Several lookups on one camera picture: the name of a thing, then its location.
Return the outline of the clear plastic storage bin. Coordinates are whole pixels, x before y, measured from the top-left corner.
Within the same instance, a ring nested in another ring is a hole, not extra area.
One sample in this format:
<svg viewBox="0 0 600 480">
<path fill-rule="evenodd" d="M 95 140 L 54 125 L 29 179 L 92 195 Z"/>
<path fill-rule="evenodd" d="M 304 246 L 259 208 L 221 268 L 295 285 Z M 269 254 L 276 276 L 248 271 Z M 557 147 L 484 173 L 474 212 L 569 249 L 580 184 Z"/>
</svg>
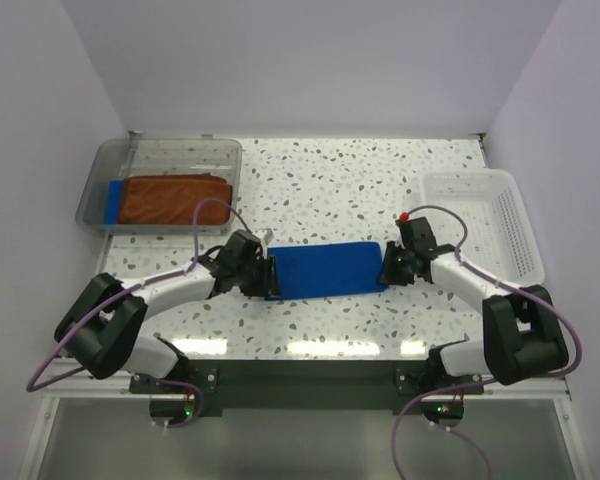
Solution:
<svg viewBox="0 0 600 480">
<path fill-rule="evenodd" d="M 101 144 L 95 155 L 75 215 L 76 223 L 111 234 L 190 233 L 193 228 L 182 225 L 105 225 L 103 218 L 109 182 L 134 176 L 210 174 L 227 180 L 233 187 L 231 205 L 235 206 L 242 153 L 238 141 L 212 136 L 160 138 L 140 135 L 108 140 Z"/>
</svg>

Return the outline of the aluminium rail frame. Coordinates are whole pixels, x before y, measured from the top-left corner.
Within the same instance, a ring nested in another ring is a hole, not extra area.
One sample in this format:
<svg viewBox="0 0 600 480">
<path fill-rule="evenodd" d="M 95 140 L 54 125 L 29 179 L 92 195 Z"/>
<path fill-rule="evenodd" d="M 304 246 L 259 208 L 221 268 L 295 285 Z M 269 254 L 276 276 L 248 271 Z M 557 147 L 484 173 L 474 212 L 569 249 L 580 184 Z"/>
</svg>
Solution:
<svg viewBox="0 0 600 480">
<path fill-rule="evenodd" d="M 347 308 L 316 313 L 175 309 L 149 320 L 143 332 L 173 344 L 191 360 L 424 360 L 428 350 L 478 335 L 473 314 L 395 309 L 373 313 Z M 104 380 L 79 371 L 70 358 L 51 362 L 42 393 L 55 398 L 120 398 L 132 394 L 135 374 L 119 372 Z M 523 468 L 541 478 L 589 479 L 593 472 L 571 409 L 565 380 L 539 378 L 513 386 L 478 386 L 481 394 L 417 395 L 392 416 L 402 471 L 415 477 L 415 430 L 429 425 L 454 436 L 479 461 L 474 477 L 521 478 Z M 202 414 L 184 401 L 182 415 Z"/>
</svg>

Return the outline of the blue towel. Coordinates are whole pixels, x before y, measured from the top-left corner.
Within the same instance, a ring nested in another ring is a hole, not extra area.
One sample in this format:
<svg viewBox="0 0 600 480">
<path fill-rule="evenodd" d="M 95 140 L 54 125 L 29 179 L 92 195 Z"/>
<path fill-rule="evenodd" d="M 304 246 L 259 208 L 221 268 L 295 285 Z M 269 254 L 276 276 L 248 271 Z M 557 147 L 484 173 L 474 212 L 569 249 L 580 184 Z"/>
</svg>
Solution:
<svg viewBox="0 0 600 480">
<path fill-rule="evenodd" d="M 377 242 L 270 248 L 280 300 L 305 300 L 384 292 L 378 279 L 383 258 Z"/>
<path fill-rule="evenodd" d="M 123 184 L 123 180 L 112 180 L 109 182 L 103 218 L 105 225 L 115 225 L 118 223 Z"/>
</svg>

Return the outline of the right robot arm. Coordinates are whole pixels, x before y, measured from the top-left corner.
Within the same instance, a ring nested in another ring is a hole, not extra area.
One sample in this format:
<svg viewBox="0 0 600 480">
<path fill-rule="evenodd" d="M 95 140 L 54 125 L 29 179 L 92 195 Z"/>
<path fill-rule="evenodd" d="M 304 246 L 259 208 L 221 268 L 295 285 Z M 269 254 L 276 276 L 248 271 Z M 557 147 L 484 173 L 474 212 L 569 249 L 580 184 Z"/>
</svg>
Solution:
<svg viewBox="0 0 600 480">
<path fill-rule="evenodd" d="M 490 376 L 511 385 L 568 365 L 569 353 L 551 296 L 540 286 L 508 286 L 439 244 L 428 220 L 407 213 L 396 221 L 398 241 L 386 245 L 379 282 L 413 285 L 420 278 L 444 287 L 481 317 L 482 337 L 429 349 L 419 387 L 448 392 L 461 377 Z"/>
</svg>

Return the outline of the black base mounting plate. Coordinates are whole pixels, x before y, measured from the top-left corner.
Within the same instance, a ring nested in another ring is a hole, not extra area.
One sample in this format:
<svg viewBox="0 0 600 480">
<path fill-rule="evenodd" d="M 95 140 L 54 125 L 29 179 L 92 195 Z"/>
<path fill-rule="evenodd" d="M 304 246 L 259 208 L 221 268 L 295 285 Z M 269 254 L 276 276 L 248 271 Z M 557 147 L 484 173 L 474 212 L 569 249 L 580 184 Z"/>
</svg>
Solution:
<svg viewBox="0 0 600 480">
<path fill-rule="evenodd" d="M 190 360 L 170 374 L 185 387 L 132 377 L 129 391 L 150 397 L 153 416 L 177 416 L 184 401 L 208 417 L 226 410 L 380 410 L 398 413 L 417 395 L 452 385 L 468 386 L 476 374 L 453 377 L 425 360 Z"/>
</svg>

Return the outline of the white plastic laundry basket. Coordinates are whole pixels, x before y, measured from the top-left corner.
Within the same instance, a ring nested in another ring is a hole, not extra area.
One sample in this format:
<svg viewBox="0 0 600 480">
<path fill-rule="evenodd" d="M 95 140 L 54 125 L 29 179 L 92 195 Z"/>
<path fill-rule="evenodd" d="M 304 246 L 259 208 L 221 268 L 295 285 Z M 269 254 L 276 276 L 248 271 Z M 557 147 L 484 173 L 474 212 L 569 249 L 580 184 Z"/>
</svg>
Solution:
<svg viewBox="0 0 600 480">
<path fill-rule="evenodd" d="M 545 271 L 515 179 L 503 170 L 430 171 L 421 203 L 456 213 L 468 228 L 462 254 L 494 276 L 521 286 L 542 284 Z"/>
</svg>

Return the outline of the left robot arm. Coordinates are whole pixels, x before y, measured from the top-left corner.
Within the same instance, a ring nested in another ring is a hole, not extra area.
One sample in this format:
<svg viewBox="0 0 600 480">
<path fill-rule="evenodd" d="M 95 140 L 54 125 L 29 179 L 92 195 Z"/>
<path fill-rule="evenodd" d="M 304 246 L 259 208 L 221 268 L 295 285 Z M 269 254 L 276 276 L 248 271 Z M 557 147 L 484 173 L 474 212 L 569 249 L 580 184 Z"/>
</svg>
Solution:
<svg viewBox="0 0 600 480">
<path fill-rule="evenodd" d="M 237 230 L 186 267 L 152 277 L 95 276 L 54 332 L 54 339 L 96 379 L 119 371 L 152 377 L 165 392 L 188 379 L 187 357 L 166 340 L 144 336 L 143 323 L 167 310 L 237 288 L 247 297 L 280 295 L 270 229 Z"/>
</svg>

